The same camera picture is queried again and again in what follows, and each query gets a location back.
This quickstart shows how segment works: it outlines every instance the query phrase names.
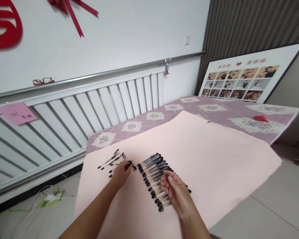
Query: photo board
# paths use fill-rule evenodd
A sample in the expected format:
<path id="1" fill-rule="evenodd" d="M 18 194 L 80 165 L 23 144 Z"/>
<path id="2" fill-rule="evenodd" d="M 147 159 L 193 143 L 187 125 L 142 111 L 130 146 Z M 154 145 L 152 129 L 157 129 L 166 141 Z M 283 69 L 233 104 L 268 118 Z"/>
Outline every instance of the photo board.
<path id="1" fill-rule="evenodd" d="M 211 61 L 199 96 L 264 103 L 299 53 L 299 43 Z"/>

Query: eyeglasses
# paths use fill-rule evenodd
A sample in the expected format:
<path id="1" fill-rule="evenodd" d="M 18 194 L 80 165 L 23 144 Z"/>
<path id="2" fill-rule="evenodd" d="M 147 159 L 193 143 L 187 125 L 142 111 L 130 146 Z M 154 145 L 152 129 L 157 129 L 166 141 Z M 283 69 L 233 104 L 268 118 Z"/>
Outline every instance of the eyeglasses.
<path id="1" fill-rule="evenodd" d="M 52 80 L 52 77 L 43 78 L 42 81 L 41 80 L 33 80 L 34 85 L 43 85 L 43 84 L 49 84 L 49 83 L 53 83 L 53 82 L 54 82 L 54 80 Z"/>

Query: gray striped curtain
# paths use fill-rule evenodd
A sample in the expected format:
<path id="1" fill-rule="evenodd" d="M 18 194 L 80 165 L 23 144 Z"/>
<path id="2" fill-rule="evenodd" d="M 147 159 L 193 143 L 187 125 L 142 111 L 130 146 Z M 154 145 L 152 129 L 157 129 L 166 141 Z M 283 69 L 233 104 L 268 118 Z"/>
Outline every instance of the gray striped curtain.
<path id="1" fill-rule="evenodd" d="M 195 94 L 208 63 L 299 43 L 299 0 L 211 0 Z"/>

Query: white radiator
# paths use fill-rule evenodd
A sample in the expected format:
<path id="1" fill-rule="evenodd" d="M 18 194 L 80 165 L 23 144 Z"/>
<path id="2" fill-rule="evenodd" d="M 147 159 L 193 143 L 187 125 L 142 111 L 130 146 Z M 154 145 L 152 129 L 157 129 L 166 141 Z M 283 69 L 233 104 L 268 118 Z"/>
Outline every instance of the white radiator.
<path id="1" fill-rule="evenodd" d="M 84 156 L 90 135 L 162 106 L 164 71 L 159 67 L 23 99 L 38 120 L 19 126 L 0 113 L 0 194 L 56 166 L 68 170 L 67 162 Z"/>

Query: pink paper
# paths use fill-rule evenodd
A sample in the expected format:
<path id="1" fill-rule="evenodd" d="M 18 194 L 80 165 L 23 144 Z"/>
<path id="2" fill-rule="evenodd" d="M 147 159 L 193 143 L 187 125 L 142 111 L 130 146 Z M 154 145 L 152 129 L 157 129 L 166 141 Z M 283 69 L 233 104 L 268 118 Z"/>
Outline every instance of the pink paper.
<path id="1" fill-rule="evenodd" d="M 109 170 L 114 167 L 102 171 L 97 167 L 118 148 L 136 164 L 160 153 L 192 190 L 207 228 L 247 198 L 281 164 L 266 142 L 182 111 L 168 123 L 86 155 L 74 218 L 109 182 Z M 174 208 L 158 211 L 137 170 L 114 198 L 98 238 L 182 236 Z"/>
<path id="2" fill-rule="evenodd" d="M 0 112 L 14 125 L 37 119 L 33 112 L 23 102 L 0 107 Z"/>

